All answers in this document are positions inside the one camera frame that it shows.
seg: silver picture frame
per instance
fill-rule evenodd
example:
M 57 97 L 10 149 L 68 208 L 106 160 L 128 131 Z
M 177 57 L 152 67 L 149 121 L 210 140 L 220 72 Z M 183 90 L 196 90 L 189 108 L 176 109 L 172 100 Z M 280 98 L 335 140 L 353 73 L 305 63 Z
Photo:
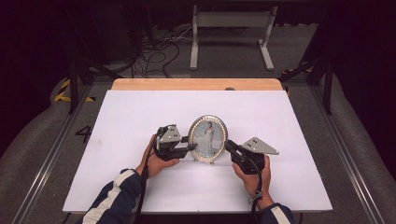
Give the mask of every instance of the silver picture frame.
M 189 144 L 198 144 L 191 154 L 196 161 L 213 164 L 224 152 L 227 139 L 227 128 L 221 119 L 213 115 L 201 116 L 189 131 Z

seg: metal rail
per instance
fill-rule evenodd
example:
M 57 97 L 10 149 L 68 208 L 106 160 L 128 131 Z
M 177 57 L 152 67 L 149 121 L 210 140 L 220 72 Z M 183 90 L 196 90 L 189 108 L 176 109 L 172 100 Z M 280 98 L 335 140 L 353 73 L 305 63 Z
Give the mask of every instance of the metal rail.
M 364 211 L 366 212 L 367 217 L 370 219 L 370 223 L 379 224 L 385 223 L 381 214 L 378 211 L 378 208 L 375 205 L 373 197 L 370 194 L 370 191 L 367 189 L 366 183 L 361 176 L 361 173 L 358 170 L 355 162 L 353 161 L 352 156 L 349 153 L 347 145 L 345 144 L 341 134 L 338 132 L 337 126 L 335 125 L 334 120 L 331 115 L 328 115 L 326 109 L 323 106 L 323 99 L 318 90 L 318 87 L 309 87 L 311 93 L 316 100 L 318 107 L 320 108 L 321 114 L 326 120 L 326 123 L 332 132 L 333 139 L 337 144 L 337 152 L 340 156 L 342 163 L 346 168 L 346 172 L 349 176 L 349 179 L 358 194 L 359 199 L 361 200 L 361 204 L 363 205 Z
M 78 115 L 78 111 L 81 109 L 81 106 L 84 104 L 85 99 L 88 96 L 88 93 L 91 90 L 91 86 L 83 86 L 81 94 L 79 96 L 79 103 L 77 105 L 76 110 L 73 114 L 67 115 L 62 129 L 60 130 L 54 144 L 52 145 L 51 150 L 47 158 L 44 160 L 43 165 L 41 166 L 39 172 L 35 177 L 35 181 L 30 187 L 28 193 L 26 194 L 20 209 L 15 215 L 12 223 L 25 223 L 27 218 L 30 216 L 35 203 L 37 202 L 38 197 L 40 196 L 41 191 L 47 183 L 48 178 L 50 177 L 50 173 L 52 172 L 53 167 L 55 166 L 56 161 L 58 160 L 59 155 L 63 149 L 64 140 L 72 126 L 76 116 Z

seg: white stripe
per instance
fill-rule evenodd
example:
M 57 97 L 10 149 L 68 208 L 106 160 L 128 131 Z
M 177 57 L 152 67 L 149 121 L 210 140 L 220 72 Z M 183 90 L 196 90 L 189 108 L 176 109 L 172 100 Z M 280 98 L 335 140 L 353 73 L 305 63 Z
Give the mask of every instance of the white stripe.
M 108 192 L 107 198 L 105 198 L 96 208 L 91 209 L 82 219 L 82 223 L 91 224 L 96 223 L 102 216 L 102 214 L 111 207 L 114 200 L 120 193 L 120 184 L 129 176 L 133 175 L 134 171 L 127 170 L 113 182 L 113 189 Z
M 271 211 L 273 212 L 277 223 L 279 224 L 290 224 L 288 218 L 285 216 L 285 214 L 283 213 L 282 209 L 280 209 L 280 207 L 276 206 L 271 208 Z

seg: sleeve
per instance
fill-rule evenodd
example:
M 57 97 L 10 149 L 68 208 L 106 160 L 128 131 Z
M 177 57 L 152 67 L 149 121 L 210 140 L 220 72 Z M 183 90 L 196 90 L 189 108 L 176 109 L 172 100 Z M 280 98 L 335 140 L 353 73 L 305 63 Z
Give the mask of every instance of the sleeve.
M 293 224 L 293 213 L 287 206 L 274 203 L 262 210 L 260 223 L 263 224 Z
M 122 170 L 117 179 L 102 188 L 78 223 L 129 223 L 141 190 L 140 175 L 135 170 Z

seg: white table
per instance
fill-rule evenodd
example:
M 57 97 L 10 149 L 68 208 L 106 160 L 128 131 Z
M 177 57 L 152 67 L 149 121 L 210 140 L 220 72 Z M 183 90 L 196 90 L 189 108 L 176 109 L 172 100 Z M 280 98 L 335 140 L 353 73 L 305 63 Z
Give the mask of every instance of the white table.
M 64 211 L 87 211 L 121 169 L 137 166 L 160 126 L 175 123 L 187 135 L 202 115 L 221 118 L 238 144 L 257 136 L 279 150 L 270 156 L 276 202 L 293 211 L 332 210 L 284 91 L 108 91 Z M 248 195 L 231 164 L 227 151 L 214 165 L 194 162 L 189 153 L 148 181 L 142 213 L 249 212 Z

